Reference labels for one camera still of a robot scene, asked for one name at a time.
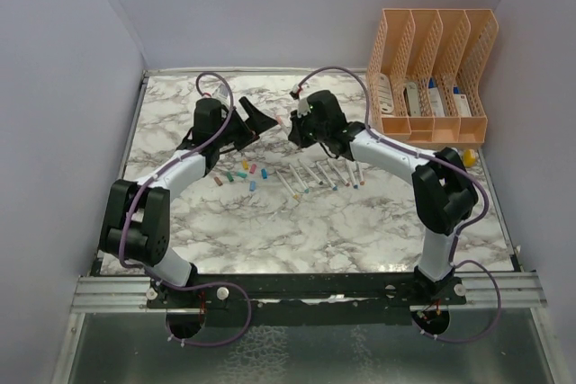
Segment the peach cap marker pen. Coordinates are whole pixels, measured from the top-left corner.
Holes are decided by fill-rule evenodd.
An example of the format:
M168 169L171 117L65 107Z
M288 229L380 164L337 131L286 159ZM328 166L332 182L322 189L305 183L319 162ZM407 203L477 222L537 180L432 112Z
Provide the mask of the peach cap marker pen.
M279 117L279 116L276 116L275 119L276 119L278 125L280 126L281 130L283 131L283 133L284 133L286 136L289 136L290 130L289 130L288 127L284 124L282 118Z

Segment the green cap marker pen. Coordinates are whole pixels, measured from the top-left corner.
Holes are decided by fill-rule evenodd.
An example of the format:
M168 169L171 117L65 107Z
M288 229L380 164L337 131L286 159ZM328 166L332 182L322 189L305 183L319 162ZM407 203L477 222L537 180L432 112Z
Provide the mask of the green cap marker pen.
M289 169L292 173L292 175L294 176L294 178L296 179L296 181L298 182L298 184L301 186L302 191L304 193L309 193L310 192L310 188L309 186L304 182L304 180L302 179L302 177L300 176L298 170L292 165L289 164Z

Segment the brown cap marker pen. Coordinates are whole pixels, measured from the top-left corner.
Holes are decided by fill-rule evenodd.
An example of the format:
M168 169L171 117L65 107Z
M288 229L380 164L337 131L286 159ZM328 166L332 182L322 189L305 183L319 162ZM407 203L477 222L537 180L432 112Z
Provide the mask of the brown cap marker pen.
M295 199L295 200L299 200L300 196L299 194L292 188L292 186L288 183L288 181L286 180L285 176L279 172L278 170L276 170L276 175L279 178L280 182L282 183L283 187L288 191L288 193L290 193L290 195Z

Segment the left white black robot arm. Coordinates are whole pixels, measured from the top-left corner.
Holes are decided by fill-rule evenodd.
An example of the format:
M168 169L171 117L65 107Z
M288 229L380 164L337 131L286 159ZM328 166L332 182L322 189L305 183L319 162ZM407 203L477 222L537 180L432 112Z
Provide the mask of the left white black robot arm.
M199 100L193 126L170 159L136 181L115 181L109 192L99 250L167 282L167 296L182 308L198 299L199 286L193 280L196 267L169 246L171 202L203 179L223 151L241 150L278 125L248 98L239 103L246 119L218 99Z

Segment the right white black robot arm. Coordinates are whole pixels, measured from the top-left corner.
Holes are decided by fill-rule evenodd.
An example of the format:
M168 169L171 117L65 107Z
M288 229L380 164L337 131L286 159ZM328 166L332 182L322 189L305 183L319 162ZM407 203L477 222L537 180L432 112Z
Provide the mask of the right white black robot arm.
M418 218L425 227L413 292L425 304L442 298L455 271L456 230L478 202L458 153L450 147L437 152L413 147L360 121L348 121L328 90L300 99L290 121L288 139L296 146L321 144L335 157L381 168L413 188Z

